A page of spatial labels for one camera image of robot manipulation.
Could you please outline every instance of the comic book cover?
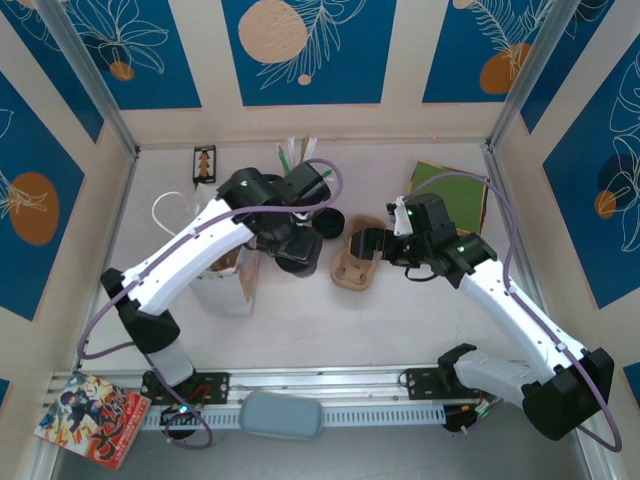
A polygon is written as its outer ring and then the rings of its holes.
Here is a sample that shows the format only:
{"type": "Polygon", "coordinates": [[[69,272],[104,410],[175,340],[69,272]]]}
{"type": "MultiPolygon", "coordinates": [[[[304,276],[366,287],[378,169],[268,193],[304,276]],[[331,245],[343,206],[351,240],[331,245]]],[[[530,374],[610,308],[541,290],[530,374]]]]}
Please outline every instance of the comic book cover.
{"type": "Polygon", "coordinates": [[[149,403],[142,395],[75,371],[34,433],[115,470],[149,403]]]}

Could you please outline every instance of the small framed picture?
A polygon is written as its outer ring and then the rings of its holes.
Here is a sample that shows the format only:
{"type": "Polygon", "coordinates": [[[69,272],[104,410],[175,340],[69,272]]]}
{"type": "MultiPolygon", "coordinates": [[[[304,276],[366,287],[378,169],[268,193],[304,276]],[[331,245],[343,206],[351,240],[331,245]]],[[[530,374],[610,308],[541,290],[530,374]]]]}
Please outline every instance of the small framed picture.
{"type": "Polygon", "coordinates": [[[216,181],[216,146],[205,145],[193,149],[193,183],[216,181]]]}

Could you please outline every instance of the gray pad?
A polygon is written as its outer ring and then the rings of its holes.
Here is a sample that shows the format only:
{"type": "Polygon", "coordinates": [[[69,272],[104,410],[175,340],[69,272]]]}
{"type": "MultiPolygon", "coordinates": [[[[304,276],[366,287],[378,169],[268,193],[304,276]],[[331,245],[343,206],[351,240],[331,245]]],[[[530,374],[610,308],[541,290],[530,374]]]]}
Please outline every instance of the gray pad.
{"type": "Polygon", "coordinates": [[[257,435],[311,440],[322,430],[322,405],[310,398],[253,392],[242,403],[239,422],[257,435]]]}

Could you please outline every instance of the tan rubber object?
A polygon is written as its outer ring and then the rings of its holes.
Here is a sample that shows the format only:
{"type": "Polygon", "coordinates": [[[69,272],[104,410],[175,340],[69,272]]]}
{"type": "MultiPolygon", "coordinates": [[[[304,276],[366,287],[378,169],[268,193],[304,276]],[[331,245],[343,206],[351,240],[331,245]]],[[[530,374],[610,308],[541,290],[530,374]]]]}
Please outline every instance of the tan rubber object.
{"type": "Polygon", "coordinates": [[[349,241],[351,236],[365,228],[386,228],[383,221],[366,215],[353,217],[344,230],[344,240],[347,248],[341,250],[331,266],[331,279],[333,282],[348,290],[361,292],[369,288],[377,269],[376,260],[361,260],[349,253],[349,241]]]}

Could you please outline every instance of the green notebook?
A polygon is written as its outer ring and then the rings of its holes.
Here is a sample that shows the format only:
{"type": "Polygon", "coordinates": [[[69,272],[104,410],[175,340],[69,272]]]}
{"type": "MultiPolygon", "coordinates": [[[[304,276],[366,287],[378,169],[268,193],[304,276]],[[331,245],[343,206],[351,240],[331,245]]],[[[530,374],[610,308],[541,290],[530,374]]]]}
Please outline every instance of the green notebook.
{"type": "MultiPolygon", "coordinates": [[[[412,192],[415,187],[431,177],[455,171],[461,170],[420,161],[411,176],[409,191],[412,192]]],[[[428,185],[420,193],[435,193],[442,197],[449,217],[460,233],[482,232],[487,207],[487,187],[482,183],[472,178],[448,177],[428,185]]]]}

